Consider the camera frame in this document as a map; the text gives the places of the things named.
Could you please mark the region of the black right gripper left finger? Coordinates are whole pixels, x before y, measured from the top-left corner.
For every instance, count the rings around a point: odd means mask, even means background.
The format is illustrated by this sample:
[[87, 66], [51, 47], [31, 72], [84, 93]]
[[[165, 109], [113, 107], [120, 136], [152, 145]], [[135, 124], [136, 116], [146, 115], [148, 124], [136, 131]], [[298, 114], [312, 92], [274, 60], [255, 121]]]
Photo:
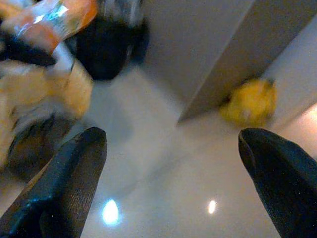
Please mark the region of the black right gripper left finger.
[[64, 143], [2, 215], [0, 236], [80, 237], [106, 155], [106, 132], [97, 127]]

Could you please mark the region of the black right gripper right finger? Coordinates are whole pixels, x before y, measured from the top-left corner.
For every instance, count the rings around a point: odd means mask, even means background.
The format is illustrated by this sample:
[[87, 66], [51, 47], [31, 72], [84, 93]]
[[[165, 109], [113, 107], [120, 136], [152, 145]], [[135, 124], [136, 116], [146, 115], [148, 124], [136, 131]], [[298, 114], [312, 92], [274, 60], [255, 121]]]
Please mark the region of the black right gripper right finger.
[[269, 130], [238, 135], [240, 158], [282, 238], [317, 236], [317, 163], [298, 144]]

